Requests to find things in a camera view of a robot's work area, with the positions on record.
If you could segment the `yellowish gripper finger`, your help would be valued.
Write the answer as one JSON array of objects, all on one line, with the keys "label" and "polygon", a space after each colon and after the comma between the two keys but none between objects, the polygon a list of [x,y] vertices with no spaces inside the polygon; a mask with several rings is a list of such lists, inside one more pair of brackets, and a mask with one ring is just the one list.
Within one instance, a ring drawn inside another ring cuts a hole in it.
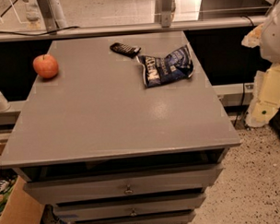
[{"label": "yellowish gripper finger", "polygon": [[259,41],[261,38],[263,30],[263,24],[255,27],[242,39],[241,44],[245,47],[254,48],[259,46]]},{"label": "yellowish gripper finger", "polygon": [[263,127],[280,108],[280,64],[257,72],[252,96],[245,123],[250,127]]}]

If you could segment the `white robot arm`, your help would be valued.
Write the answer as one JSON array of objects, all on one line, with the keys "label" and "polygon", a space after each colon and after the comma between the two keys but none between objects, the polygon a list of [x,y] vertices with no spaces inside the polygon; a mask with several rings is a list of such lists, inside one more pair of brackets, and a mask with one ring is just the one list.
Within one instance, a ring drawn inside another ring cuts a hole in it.
[{"label": "white robot arm", "polygon": [[263,127],[280,109],[280,1],[263,24],[251,30],[241,41],[246,47],[260,47],[261,58],[271,62],[265,72],[257,72],[251,104],[245,123]]}]

